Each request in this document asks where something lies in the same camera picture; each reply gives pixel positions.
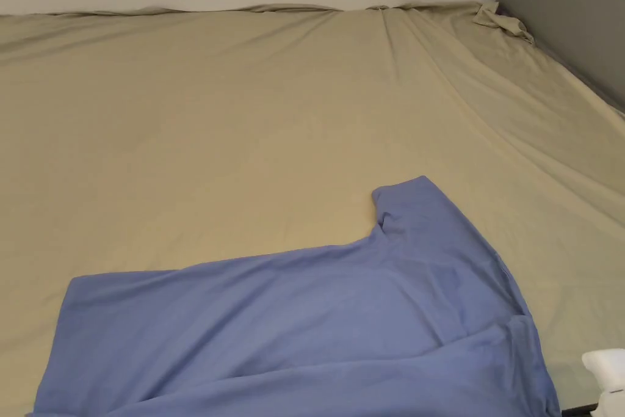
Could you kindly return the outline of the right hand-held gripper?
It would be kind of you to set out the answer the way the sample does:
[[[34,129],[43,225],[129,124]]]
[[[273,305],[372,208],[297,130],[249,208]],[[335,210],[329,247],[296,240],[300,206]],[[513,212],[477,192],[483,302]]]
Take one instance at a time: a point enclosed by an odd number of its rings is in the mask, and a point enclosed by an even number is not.
[[[587,352],[582,355],[582,363],[601,390],[591,416],[624,416],[624,349]]]

